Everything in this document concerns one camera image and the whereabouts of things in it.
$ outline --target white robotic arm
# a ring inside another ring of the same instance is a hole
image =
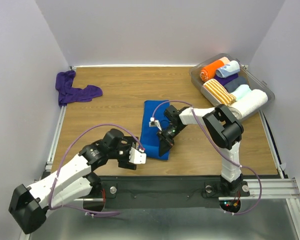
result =
[[[193,114],[197,116],[200,124],[207,127],[214,144],[229,162],[222,157],[221,176],[229,183],[240,180],[242,172],[239,161],[239,147],[241,134],[244,129],[241,123],[233,116],[225,105],[210,108],[184,107],[177,110],[174,106],[169,106],[164,115],[170,120],[170,125],[166,129],[159,128],[157,135],[160,138],[160,154],[163,155],[175,144],[173,138],[178,135],[187,125],[197,125],[198,122]]]
[[[32,233],[59,207],[88,195],[92,189],[100,192],[101,180],[93,171],[109,159],[117,159],[120,168],[135,170],[136,164],[146,163],[146,157],[143,150],[137,149],[132,137],[111,129],[103,139],[86,145],[76,154],[60,169],[58,177],[54,172],[28,187],[23,184],[16,187],[9,212],[25,234]],[[49,207],[52,185],[56,179]]]

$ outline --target purple towel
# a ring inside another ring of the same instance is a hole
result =
[[[93,98],[102,96],[100,87],[88,85],[86,88],[72,87],[76,72],[59,72],[55,80],[55,89],[59,91],[59,106],[66,106],[73,102],[90,102]]]
[[[227,83],[231,82],[233,79],[236,79],[239,77],[238,73],[235,73],[231,76],[228,76],[226,78],[219,77],[217,75],[214,76],[214,79],[217,80],[222,86],[226,85]]]

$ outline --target wooden tabletop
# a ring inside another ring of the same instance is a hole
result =
[[[75,88],[96,85],[103,96],[90,102],[74,102],[66,107],[52,171],[73,140],[88,128],[101,123],[126,127],[136,136],[141,125],[146,100],[182,100],[196,108],[210,108],[211,103],[191,83],[188,67],[79,67]],[[176,103],[176,108],[183,105]],[[261,175],[276,175],[277,170],[258,113],[243,122],[240,163]],[[70,150],[66,162],[83,146],[102,139],[111,127],[103,126],[84,135]],[[100,176],[220,175],[221,157],[206,139],[199,126],[186,127],[176,138],[169,160],[148,158],[137,170],[118,168],[116,160],[95,172]],[[243,169],[243,174],[251,175]]]

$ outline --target plastic bin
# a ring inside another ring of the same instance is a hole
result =
[[[199,65],[194,66],[193,68],[191,68],[189,70],[192,84],[205,96],[206,99],[208,99],[210,101],[210,103],[212,103],[212,105],[214,107],[218,106],[220,104],[220,102],[203,87],[204,82],[200,78],[200,71],[204,66],[207,66],[222,57],[227,57],[230,61],[236,60],[239,62],[238,59],[233,59],[228,54],[220,53],[217,56],[214,56],[214,57],[210,58],[209,60],[206,60],[206,61],[200,63]],[[255,111],[253,111],[249,115],[245,116],[244,118],[240,119],[240,121],[243,122],[250,116],[254,115],[256,112],[258,112],[261,109],[263,109],[264,107],[266,107],[270,102],[272,102],[275,99],[275,94],[267,87],[267,84],[265,82],[259,81],[257,78],[255,78],[248,70],[246,70],[241,65],[240,65],[240,72],[238,74],[239,74],[239,76],[245,77],[251,90],[253,90],[253,89],[262,90],[266,93],[266,95],[268,97],[268,101],[264,105],[262,105],[260,108],[257,108]]]

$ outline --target striped rolled towel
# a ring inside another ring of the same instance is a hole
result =
[[[223,67],[224,65],[230,63],[230,60],[227,57],[222,57],[213,63],[210,63],[207,66],[204,66],[200,71],[200,78],[202,81],[206,82],[210,79],[213,79],[216,75],[216,70]]]
[[[227,90],[222,86],[217,80],[210,79],[203,87],[209,91],[218,101],[226,106],[234,103],[236,101],[236,97],[227,92]]]

